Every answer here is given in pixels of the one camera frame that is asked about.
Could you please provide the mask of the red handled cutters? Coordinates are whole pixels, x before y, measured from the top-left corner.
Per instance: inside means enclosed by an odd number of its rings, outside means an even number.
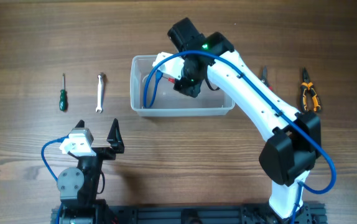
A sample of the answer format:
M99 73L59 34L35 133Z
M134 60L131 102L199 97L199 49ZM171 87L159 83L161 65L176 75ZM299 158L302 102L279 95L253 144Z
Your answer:
M265 86L268 87L268 89L270 89L271 91L273 90L272 86L269 84L269 82L267 80L267 67L266 66L264 66L263 69L262 69L260 81L262 81L263 84L265 84Z

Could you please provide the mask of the orange black needle-nose pliers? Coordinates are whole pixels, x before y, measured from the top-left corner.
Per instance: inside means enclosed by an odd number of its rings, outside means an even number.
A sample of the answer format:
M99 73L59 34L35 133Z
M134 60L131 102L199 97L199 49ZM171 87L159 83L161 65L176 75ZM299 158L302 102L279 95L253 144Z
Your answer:
M311 82L307 69L304 67L302 69L302 83L300 84L300 110L306 113L310 110L308 106L307 97L310 96L312 99L312 111L321 112L322 104L319 95L316 92L315 85Z

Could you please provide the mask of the red black awl screwdriver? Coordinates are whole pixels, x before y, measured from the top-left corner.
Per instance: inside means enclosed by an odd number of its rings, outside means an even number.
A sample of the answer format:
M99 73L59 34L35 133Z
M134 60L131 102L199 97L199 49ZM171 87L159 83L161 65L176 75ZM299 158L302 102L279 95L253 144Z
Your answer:
M166 77L166 76L163 76L162 78L166 79L168 82L175 83L174 78L170 78L170 77Z

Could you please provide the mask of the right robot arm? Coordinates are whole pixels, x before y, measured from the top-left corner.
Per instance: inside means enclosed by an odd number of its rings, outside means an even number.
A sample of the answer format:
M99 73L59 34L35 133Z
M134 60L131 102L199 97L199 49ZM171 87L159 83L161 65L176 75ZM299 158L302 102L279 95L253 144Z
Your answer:
M164 59L160 71L174 75L174 90L192 98L201 93L202 83L214 84L214 90L222 90L245 112L266 142L259 163L272 180L267 211L260 217L295 223L304 204L305 180L322 155L319 117L276 96L223 34L205 37L184 18L167 35L178 52Z

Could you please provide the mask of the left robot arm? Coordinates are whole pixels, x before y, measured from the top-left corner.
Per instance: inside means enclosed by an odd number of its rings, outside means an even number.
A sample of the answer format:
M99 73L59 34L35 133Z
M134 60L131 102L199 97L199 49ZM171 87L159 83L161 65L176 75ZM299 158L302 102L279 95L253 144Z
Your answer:
M104 161L113 161L124 152L119 123L114 119L106 141L107 147L93 147L94 138L83 120L58 140L60 150L74 157L78 164L63 170L57 177L61 204L52 210L51 223L118 223L118 216L108 207L106 200L97 199Z

